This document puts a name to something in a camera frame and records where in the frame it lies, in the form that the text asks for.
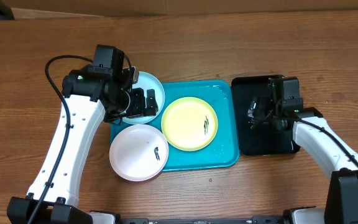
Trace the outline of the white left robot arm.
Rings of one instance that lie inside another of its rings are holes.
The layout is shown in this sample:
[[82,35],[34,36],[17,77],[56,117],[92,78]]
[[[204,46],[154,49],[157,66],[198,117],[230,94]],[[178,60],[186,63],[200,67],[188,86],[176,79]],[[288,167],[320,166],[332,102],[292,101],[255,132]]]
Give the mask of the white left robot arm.
[[[62,103],[60,119],[42,168],[25,198],[12,197],[7,207],[11,223],[115,223],[109,212],[78,209],[81,176],[94,135],[107,111],[101,101],[74,94]],[[147,118],[136,118],[110,148],[110,162],[122,178],[143,182],[162,171],[168,143]]]

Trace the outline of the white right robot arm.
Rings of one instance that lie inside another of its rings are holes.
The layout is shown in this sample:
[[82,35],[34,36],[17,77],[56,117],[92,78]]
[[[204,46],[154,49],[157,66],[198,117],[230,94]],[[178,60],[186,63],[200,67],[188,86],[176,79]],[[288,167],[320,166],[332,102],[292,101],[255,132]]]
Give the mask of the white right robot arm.
[[297,78],[268,78],[269,96],[255,97],[248,110],[252,127],[266,125],[291,136],[330,179],[324,208],[286,210],[282,223],[358,224],[358,153],[314,107],[305,108]]

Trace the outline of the yellow plate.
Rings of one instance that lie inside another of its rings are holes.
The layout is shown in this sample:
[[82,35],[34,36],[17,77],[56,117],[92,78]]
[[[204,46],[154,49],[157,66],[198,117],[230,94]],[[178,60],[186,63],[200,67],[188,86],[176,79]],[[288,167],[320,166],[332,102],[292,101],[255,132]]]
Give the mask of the yellow plate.
[[218,117],[212,106],[196,97],[183,97],[170,103],[162,115],[162,133],[181,151],[198,151],[217,135]]

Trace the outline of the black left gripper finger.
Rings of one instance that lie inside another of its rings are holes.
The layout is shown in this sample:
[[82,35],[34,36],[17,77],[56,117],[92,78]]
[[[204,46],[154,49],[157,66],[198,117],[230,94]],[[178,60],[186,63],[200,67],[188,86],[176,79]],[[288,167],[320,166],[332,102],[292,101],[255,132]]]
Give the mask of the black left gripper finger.
[[145,115],[155,116],[157,112],[158,112],[158,104],[155,99],[155,90],[149,89],[147,90]]
[[143,116],[145,108],[144,90],[133,88],[129,95],[131,102],[127,109],[127,117],[137,118]]

